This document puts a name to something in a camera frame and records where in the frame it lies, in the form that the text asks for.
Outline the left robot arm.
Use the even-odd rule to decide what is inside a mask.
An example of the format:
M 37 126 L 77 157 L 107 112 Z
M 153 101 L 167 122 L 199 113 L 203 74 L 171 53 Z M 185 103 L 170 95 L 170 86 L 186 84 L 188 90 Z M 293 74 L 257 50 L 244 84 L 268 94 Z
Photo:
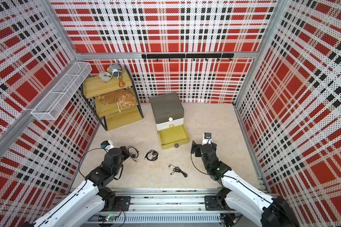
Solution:
M 106 148 L 102 163 L 47 214 L 23 227 L 79 227 L 105 208 L 114 208 L 116 194 L 107 185 L 122 176 L 124 161 L 131 157 L 127 147 Z

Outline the black braided earphones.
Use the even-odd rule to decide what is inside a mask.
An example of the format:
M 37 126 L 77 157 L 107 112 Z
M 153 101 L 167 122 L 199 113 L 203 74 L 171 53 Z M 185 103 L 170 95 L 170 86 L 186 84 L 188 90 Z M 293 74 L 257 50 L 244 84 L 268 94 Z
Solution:
M 156 161 L 159 158 L 159 152 L 151 149 L 147 152 L 147 154 L 145 155 L 145 159 L 148 161 Z

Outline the yellow bottom drawer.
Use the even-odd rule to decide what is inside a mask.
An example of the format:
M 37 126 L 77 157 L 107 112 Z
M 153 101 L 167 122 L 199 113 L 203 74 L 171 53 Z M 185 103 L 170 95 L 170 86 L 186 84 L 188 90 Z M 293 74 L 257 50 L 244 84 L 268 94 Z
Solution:
M 163 150 L 169 148 L 178 148 L 180 145 L 189 142 L 189 135 L 184 125 L 172 127 L 162 131 L 158 131 Z

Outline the orange carabiner toy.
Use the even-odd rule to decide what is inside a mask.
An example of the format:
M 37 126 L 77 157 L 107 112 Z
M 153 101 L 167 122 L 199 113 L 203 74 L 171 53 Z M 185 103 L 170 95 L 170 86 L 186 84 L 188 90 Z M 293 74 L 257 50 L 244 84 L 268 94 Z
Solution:
M 125 87 L 126 83 L 123 81 L 122 78 L 120 78 L 120 79 L 119 79 L 119 84 L 118 84 L 118 85 L 119 85 L 120 88 L 123 88 L 123 87 Z

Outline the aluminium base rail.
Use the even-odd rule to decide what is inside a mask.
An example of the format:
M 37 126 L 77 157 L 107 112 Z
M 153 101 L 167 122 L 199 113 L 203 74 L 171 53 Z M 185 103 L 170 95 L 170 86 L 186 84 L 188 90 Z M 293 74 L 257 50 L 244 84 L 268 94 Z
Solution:
M 216 211 L 223 210 L 217 205 L 206 204 L 207 196 L 204 199 L 198 198 L 200 194 L 197 192 L 189 192 L 189 191 L 165 191 L 162 194 L 150 195 L 146 194 L 145 196 L 136 196 L 135 198 L 127 197 L 127 202 L 130 205 L 122 204 L 122 211 L 128 211 L 130 206 L 141 206 L 144 211 L 155 211 L 163 207 L 164 211 L 186 211 L 186 207 L 189 205 L 191 208 L 200 208 L 204 205 L 204 208 L 201 210 L 210 211 L 212 209 Z M 115 205 L 118 204 L 119 197 L 116 196 Z

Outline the white drawer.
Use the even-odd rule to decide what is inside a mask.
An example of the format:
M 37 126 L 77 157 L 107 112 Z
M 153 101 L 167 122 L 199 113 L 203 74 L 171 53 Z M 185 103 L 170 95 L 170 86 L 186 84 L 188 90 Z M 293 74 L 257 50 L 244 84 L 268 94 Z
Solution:
M 170 117 L 169 119 L 171 119 L 171 121 L 156 124 L 157 130 L 162 131 L 162 130 L 170 129 L 170 128 L 177 127 L 180 125 L 184 125 L 184 118 L 173 119 Z

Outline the grey plush toy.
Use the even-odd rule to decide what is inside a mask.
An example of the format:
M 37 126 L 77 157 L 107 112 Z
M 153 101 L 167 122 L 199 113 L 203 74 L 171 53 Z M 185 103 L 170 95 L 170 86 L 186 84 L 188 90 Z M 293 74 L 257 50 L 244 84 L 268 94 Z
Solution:
M 117 64 L 117 63 L 114 63 L 114 64 L 111 64 L 108 69 L 107 69 L 108 73 L 111 74 L 112 77 L 114 78 L 121 78 L 122 77 L 122 72 L 123 72 L 123 69 L 122 67 Z

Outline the wooden three-tier shelf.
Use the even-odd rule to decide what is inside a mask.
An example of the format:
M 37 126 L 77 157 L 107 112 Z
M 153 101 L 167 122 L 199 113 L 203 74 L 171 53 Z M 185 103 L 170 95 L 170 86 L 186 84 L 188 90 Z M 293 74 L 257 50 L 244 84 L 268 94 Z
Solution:
M 106 131 L 144 118 L 134 80 L 119 64 L 111 64 L 98 76 L 85 79 L 81 94 Z

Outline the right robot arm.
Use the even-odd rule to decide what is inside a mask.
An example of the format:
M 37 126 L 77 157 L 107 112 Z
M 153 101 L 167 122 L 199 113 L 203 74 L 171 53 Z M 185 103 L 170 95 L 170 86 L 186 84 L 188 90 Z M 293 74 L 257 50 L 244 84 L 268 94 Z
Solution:
M 243 180 L 231 167 L 217 157 L 217 145 L 211 141 L 192 142 L 190 157 L 200 157 L 202 174 L 218 182 L 218 207 L 231 209 L 248 218 L 258 227 L 298 227 L 299 223 L 285 199 L 266 194 Z

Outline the brown plush bear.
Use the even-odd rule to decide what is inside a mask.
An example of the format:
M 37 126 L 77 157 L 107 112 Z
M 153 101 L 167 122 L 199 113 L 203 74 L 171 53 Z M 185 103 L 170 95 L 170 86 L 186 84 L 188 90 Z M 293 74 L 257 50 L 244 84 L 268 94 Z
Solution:
M 119 89 L 103 95 L 96 96 L 96 99 L 104 105 L 116 104 L 119 110 L 125 110 L 136 106 L 137 99 L 127 89 Z

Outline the black wall hook rail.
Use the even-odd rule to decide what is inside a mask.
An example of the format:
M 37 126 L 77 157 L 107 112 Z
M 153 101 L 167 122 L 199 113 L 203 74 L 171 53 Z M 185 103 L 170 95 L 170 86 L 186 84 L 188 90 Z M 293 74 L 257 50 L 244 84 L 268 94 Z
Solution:
M 219 54 L 143 54 L 142 59 L 232 59 L 235 54 L 233 53 L 219 53 Z

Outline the green circuit board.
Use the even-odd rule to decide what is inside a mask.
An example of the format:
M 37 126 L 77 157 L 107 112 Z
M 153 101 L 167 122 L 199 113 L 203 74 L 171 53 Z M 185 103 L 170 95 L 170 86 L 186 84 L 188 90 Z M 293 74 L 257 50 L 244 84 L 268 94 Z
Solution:
M 114 222 L 117 220 L 117 216 L 101 216 L 99 221 L 101 222 Z

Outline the grey top drawer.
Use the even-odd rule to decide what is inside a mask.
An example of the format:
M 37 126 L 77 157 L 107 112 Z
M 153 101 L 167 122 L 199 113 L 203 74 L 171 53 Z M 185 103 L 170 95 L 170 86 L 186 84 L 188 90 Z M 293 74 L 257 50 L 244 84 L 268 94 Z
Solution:
M 184 108 L 175 92 L 153 96 L 150 103 L 156 124 L 167 122 L 170 117 L 173 119 L 184 117 Z

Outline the white crumpled plush toy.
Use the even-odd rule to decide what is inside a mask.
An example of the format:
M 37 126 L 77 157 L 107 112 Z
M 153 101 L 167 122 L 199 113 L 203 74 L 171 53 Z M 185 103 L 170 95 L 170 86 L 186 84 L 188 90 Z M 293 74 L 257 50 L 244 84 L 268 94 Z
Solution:
M 109 82 L 112 79 L 112 74 L 109 72 L 102 71 L 99 73 L 99 77 L 103 82 Z

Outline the three-drawer storage cabinet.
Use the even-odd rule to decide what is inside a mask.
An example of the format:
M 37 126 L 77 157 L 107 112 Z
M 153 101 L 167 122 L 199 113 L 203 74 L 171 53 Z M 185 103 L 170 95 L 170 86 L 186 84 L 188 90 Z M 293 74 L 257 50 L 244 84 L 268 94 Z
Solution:
M 163 150 L 178 148 L 189 142 L 184 126 L 184 108 L 176 93 L 150 98 L 158 136 Z

